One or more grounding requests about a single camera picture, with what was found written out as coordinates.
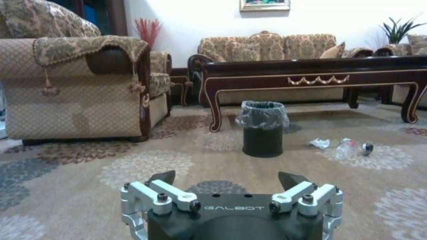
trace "dark wooden coffee table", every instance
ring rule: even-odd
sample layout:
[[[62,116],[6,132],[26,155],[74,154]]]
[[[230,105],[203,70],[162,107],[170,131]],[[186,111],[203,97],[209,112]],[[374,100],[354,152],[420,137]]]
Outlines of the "dark wooden coffee table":
[[[349,105],[358,108],[358,88],[407,85],[402,119],[416,123],[427,89],[427,55],[223,62],[203,66],[203,92],[213,112],[211,132],[222,128],[219,93],[269,89],[347,88]]]

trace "black trash can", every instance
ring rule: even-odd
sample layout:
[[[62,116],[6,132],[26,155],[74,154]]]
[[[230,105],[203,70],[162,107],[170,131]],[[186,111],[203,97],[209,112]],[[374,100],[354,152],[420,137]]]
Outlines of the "black trash can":
[[[243,152],[258,158],[283,153],[283,129],[290,125],[286,107],[278,102],[245,101],[235,119],[243,127]]]

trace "white wall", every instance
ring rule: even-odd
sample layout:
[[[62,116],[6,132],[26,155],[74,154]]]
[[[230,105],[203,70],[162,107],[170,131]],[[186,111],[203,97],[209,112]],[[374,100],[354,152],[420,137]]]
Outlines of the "white wall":
[[[241,12],[239,0],[125,0],[125,4],[133,36],[137,18],[163,23],[154,49],[171,53],[175,68],[187,66],[205,37],[250,36],[263,30],[281,35],[331,33],[347,48],[377,48],[385,41],[379,24],[389,17],[406,21],[422,14],[417,22],[427,22],[427,0],[291,0],[291,10],[281,12]],[[413,33],[427,34],[427,25]]]

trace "framed picture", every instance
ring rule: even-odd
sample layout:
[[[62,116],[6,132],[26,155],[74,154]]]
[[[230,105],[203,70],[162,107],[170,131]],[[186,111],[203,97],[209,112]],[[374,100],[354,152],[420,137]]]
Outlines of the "framed picture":
[[[291,0],[239,0],[241,12],[287,11],[291,9]]]

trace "bolt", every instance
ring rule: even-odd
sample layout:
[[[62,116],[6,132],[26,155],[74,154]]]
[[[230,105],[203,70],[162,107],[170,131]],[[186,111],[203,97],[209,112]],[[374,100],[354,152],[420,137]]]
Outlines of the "bolt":
[[[313,204],[314,203],[314,196],[311,194],[305,194],[302,196],[302,201],[306,203],[306,204]]]
[[[269,204],[270,211],[277,214],[281,212],[281,205],[275,201]]]
[[[202,208],[202,203],[198,200],[191,201],[190,203],[190,211],[191,213],[198,213]]]
[[[158,194],[158,201],[166,202],[169,200],[169,195],[166,195],[163,192]]]

